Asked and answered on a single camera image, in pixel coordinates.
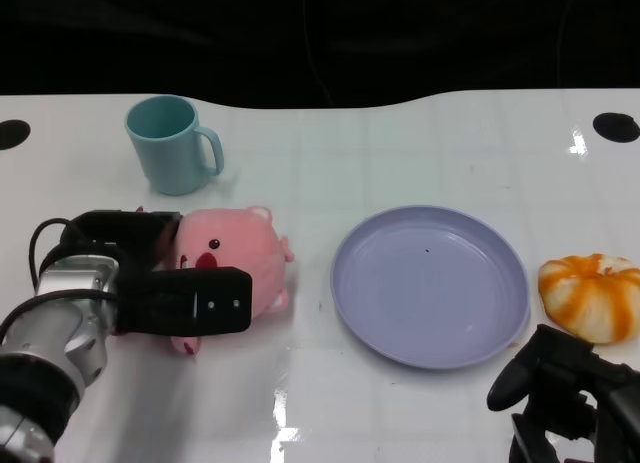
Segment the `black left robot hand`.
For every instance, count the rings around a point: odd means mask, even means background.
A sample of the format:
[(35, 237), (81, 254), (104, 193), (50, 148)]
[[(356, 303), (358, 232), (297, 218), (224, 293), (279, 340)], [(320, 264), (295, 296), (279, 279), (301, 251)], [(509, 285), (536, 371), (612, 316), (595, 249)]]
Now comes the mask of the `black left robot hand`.
[(158, 270), (186, 217), (177, 212), (95, 210), (71, 221), (42, 265), (71, 256), (116, 260), (118, 333), (196, 337), (249, 328), (252, 278), (234, 267)]

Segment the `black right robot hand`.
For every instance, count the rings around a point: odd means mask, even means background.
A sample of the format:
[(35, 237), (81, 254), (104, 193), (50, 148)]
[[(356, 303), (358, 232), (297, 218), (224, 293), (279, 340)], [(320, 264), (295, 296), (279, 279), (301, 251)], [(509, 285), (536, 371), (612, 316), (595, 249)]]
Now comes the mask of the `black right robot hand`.
[(511, 415), (511, 462), (556, 462), (548, 433), (590, 441), (595, 462), (639, 460), (639, 373), (593, 348), (540, 324), (501, 371), (487, 395), (489, 410), (527, 401)]

